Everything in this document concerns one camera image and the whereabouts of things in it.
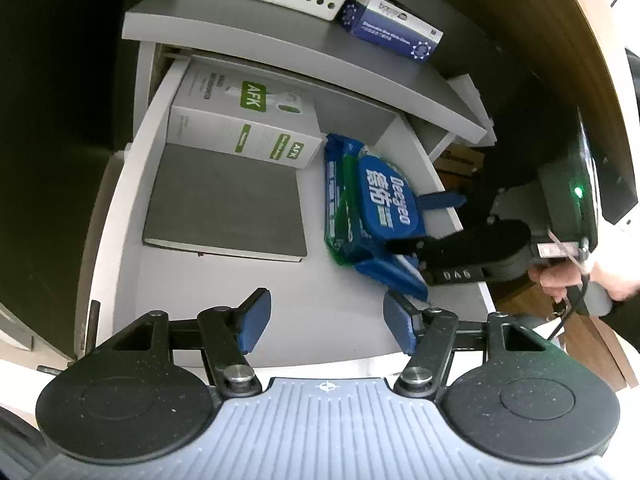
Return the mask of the blue Deeyeo wet wipes pack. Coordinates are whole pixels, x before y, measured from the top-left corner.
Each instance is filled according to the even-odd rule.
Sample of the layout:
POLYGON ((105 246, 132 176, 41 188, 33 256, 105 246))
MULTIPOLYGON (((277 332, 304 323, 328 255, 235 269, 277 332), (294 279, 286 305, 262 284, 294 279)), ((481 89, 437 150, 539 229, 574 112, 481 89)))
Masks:
POLYGON ((408 180, 372 148, 330 133, 324 161, 324 241, 339 264, 384 259, 390 240, 426 234, 408 180))

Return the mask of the white drawer cabinet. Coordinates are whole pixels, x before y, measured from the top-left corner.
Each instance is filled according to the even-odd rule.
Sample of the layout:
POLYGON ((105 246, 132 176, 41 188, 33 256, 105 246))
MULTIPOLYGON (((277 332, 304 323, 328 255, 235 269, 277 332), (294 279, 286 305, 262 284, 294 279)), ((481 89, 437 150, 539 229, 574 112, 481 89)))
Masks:
POLYGON ((143 0, 122 36, 242 58, 334 84, 476 143, 480 120, 428 64, 350 36, 337 24, 256 0, 143 0))

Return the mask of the orange cardboard box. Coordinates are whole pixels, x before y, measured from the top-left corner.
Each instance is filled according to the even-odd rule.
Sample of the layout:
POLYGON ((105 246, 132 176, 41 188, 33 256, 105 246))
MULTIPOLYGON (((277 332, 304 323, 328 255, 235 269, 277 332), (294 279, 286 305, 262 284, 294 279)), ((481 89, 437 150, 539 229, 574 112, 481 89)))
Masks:
POLYGON ((448 174, 471 177, 484 165, 485 155, 466 146, 451 144, 434 161, 434 167, 448 174))

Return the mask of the grey notebook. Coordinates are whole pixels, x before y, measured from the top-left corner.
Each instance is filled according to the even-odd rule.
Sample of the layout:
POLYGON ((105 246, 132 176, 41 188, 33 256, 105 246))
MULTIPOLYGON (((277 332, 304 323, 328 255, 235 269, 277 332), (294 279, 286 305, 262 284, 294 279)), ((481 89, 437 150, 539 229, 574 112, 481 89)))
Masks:
POLYGON ((231 257, 307 257, 296 170, 168 144, 143 230, 145 244, 231 257))

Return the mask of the blue glove box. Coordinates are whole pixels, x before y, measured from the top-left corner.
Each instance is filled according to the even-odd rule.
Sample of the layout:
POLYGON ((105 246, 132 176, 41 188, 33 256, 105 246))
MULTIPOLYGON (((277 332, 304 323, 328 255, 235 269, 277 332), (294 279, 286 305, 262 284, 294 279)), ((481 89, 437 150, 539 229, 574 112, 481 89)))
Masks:
POLYGON ((352 36, 424 63, 444 33, 390 0, 346 0, 337 21, 352 36))

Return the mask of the white AFK box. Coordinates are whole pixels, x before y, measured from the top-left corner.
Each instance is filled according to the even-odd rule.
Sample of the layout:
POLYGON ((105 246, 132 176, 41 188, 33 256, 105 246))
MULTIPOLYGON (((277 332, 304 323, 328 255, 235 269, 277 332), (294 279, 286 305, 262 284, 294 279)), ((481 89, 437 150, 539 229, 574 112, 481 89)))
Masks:
POLYGON ((304 169, 324 135, 306 91, 193 61, 171 104, 167 141, 304 169))

